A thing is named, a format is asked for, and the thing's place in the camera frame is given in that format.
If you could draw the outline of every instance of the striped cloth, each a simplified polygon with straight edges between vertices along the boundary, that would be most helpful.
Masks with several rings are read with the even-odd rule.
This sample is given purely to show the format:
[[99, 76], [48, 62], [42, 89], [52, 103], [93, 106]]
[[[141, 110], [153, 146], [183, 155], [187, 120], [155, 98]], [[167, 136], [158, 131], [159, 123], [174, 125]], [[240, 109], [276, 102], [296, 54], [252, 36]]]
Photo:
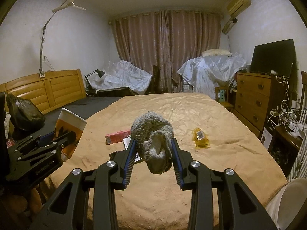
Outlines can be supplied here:
[[307, 178], [307, 134], [303, 139], [303, 143], [297, 154], [295, 162], [292, 166], [291, 172], [288, 176], [288, 181], [290, 182], [295, 178]]

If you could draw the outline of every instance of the wooden headboard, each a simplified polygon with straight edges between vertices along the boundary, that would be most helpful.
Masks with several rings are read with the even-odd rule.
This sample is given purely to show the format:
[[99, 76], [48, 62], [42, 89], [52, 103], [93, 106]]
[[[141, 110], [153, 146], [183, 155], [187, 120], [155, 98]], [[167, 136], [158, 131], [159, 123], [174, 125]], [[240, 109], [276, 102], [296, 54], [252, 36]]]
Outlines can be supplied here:
[[41, 79], [38, 73], [21, 77], [0, 84], [4, 91], [31, 100], [43, 114], [86, 97], [80, 69], [46, 72]]

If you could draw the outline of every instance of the paper cup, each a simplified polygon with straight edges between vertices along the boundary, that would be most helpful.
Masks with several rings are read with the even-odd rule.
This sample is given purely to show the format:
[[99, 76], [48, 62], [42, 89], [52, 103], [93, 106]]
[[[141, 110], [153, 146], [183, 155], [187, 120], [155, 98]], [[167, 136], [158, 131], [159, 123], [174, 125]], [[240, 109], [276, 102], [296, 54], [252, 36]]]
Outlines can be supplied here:
[[64, 162], [72, 157], [84, 131], [85, 125], [86, 121], [83, 118], [65, 108], [62, 108], [56, 122], [54, 138], [60, 137], [61, 135], [70, 131], [74, 131], [76, 133], [76, 140], [72, 144], [62, 149], [61, 159]]

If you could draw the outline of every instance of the red box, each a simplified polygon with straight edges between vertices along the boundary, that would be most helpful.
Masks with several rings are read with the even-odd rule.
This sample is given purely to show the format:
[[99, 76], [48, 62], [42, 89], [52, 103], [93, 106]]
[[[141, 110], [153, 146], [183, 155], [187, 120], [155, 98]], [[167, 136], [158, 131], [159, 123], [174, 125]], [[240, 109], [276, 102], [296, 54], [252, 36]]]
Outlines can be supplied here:
[[119, 143], [119, 142], [122, 142], [122, 140], [128, 136], [130, 136], [130, 130], [119, 131], [119, 132], [107, 134], [106, 143], [107, 144]]

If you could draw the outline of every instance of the brown curtain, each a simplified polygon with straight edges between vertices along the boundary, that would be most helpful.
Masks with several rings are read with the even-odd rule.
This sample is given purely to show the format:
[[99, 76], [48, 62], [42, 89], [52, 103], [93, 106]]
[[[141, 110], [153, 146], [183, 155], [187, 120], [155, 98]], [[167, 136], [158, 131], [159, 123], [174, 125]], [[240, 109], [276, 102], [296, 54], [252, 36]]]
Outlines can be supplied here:
[[149, 73], [157, 65], [161, 91], [181, 91], [178, 69], [187, 60], [220, 45], [218, 14], [161, 10], [120, 18], [112, 25], [119, 57]]

